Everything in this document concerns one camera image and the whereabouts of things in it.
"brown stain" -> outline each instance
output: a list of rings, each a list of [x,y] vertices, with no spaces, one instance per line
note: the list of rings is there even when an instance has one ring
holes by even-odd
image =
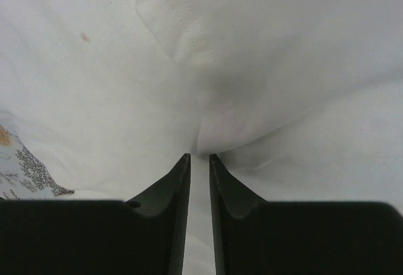
[[[89,39],[89,37],[85,33],[81,32],[80,35],[81,35],[81,39],[83,39],[85,42],[91,41],[91,39]]]
[[[10,145],[10,143],[11,140],[9,134],[4,129],[4,127],[0,125],[0,145],[8,146]]]

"white fabric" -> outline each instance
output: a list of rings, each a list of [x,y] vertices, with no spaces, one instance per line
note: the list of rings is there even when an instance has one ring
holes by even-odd
[[[401,0],[0,0],[0,116],[76,198],[221,152],[268,199],[403,211]],[[193,155],[183,274],[214,274]]]

